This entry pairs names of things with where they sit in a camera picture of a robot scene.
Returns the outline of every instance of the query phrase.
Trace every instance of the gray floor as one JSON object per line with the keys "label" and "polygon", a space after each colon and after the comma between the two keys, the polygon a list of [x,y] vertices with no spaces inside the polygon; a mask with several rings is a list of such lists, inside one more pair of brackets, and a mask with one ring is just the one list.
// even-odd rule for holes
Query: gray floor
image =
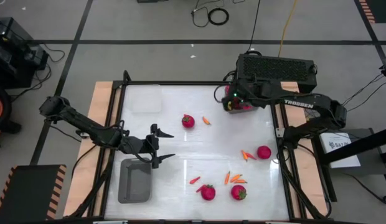
{"label": "gray floor", "polygon": [[[12,16],[35,39],[73,40],[88,0],[7,0],[0,5],[0,16]],[[190,12],[195,0],[170,0],[157,4],[137,4],[135,0],[94,0],[82,40],[248,40],[252,33],[257,1],[232,4],[225,0],[230,20],[224,26],[194,27]],[[254,38],[279,40],[293,2],[262,0]],[[205,22],[203,14],[195,17]],[[379,40],[386,40],[386,24],[373,24]],[[286,40],[371,40],[353,0],[300,0],[288,27]],[[71,45],[49,45],[68,51]],[[143,44],[78,45],[70,64],[62,96],[81,113],[87,114],[94,84],[119,80],[128,70],[133,80],[220,80],[233,69],[247,44]],[[277,56],[278,45],[253,45],[263,55]],[[379,74],[380,57],[373,45],[284,45],[282,57],[314,60],[318,65],[318,93],[344,101]],[[14,103],[13,120],[23,125],[21,133],[2,135],[0,142],[0,193],[10,167],[30,163],[42,129],[38,107],[53,95],[66,59],[50,63],[54,74],[37,91]],[[347,106],[364,101],[381,83],[373,84]],[[68,133],[70,125],[58,126]],[[348,114],[347,128],[386,128],[386,85],[366,104]],[[66,164],[76,161],[79,143],[51,129],[39,164]],[[378,195],[386,195],[382,176],[360,177]],[[333,174],[338,202],[333,203],[336,220],[386,223],[386,206],[378,202],[353,179]],[[66,176],[61,217],[70,185]]]}

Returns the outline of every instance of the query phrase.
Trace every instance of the red radish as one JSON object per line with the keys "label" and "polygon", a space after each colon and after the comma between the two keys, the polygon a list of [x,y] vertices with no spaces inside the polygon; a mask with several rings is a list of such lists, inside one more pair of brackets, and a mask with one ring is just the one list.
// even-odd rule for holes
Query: red radish
{"label": "red radish", "polygon": [[260,146],[257,150],[257,155],[261,159],[269,159],[270,155],[272,154],[272,151],[268,146]]}
{"label": "red radish", "polygon": [[201,191],[201,197],[204,200],[212,200],[215,198],[215,189],[212,185],[203,185],[196,192]]}
{"label": "red radish", "polygon": [[234,185],[230,191],[230,194],[236,200],[243,200],[247,196],[247,191],[241,185]]}
{"label": "red radish", "polygon": [[185,128],[193,128],[194,126],[194,118],[190,115],[184,114],[182,118],[182,125]]}

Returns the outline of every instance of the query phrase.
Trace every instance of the orange and black striped tape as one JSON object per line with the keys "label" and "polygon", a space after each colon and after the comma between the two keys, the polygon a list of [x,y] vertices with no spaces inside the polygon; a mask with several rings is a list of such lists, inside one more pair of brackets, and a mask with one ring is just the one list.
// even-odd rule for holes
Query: orange and black striped tape
{"label": "orange and black striped tape", "polygon": [[0,208],[2,206],[2,202],[4,201],[5,199],[5,195],[6,195],[6,191],[7,189],[9,188],[9,184],[11,183],[11,178],[13,176],[13,173],[14,171],[16,170],[17,166],[14,166],[11,168],[11,171],[9,173],[9,175],[7,176],[7,180],[6,180],[6,183],[5,183],[5,187],[4,189],[2,190],[2,194],[1,194],[1,198],[0,198]]}
{"label": "orange and black striped tape", "polygon": [[375,19],[374,19],[372,10],[370,9],[366,0],[359,0],[359,2],[360,2],[360,5],[362,6],[363,11],[365,12],[367,20],[369,20],[370,23],[375,23]]}
{"label": "orange and black striped tape", "polygon": [[66,175],[66,166],[61,165],[59,167],[58,172],[57,172],[54,190],[53,190],[52,196],[50,198],[48,212],[46,215],[46,220],[54,220],[55,219],[57,205],[59,204],[60,193],[62,191],[63,181],[64,181],[65,175]]}

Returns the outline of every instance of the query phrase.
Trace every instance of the black box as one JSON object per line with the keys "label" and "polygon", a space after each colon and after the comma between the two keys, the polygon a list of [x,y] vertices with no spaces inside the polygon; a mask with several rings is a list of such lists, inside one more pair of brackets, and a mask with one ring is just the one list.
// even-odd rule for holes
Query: black box
{"label": "black box", "polygon": [[237,60],[237,77],[251,82],[297,82],[301,93],[310,93],[316,87],[317,72],[312,60],[249,54],[240,54]]}

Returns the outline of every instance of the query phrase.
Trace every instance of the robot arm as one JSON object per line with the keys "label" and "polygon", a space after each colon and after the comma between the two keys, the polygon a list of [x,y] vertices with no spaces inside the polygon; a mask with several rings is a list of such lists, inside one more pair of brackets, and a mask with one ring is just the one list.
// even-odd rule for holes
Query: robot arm
{"label": "robot arm", "polygon": [[224,110],[244,110],[247,106],[262,107],[270,104],[286,104],[319,112],[320,117],[311,119],[298,127],[289,126],[282,130],[283,145],[297,148],[298,141],[327,129],[341,129],[346,125],[347,110],[338,101],[327,96],[310,93],[300,94],[286,91],[280,83],[248,83],[246,80],[233,82],[226,97],[222,98]]}
{"label": "robot arm", "polygon": [[[159,149],[159,139],[157,137],[173,138],[174,136],[163,133],[157,128],[156,124],[151,125],[151,134],[147,135],[146,139],[138,139],[134,136],[129,136],[129,131],[123,129],[124,121],[121,121],[119,125],[103,127],[77,112],[70,106],[67,99],[60,96],[48,97],[39,108],[39,111],[41,115],[46,117],[47,121],[53,121],[54,123],[66,121],[89,134],[94,144],[113,150],[120,150],[124,154],[133,154],[140,161],[151,163],[153,169],[158,168],[162,160],[175,155],[157,156],[157,150]],[[152,159],[149,161],[143,159],[139,156],[141,153],[150,154]]]}

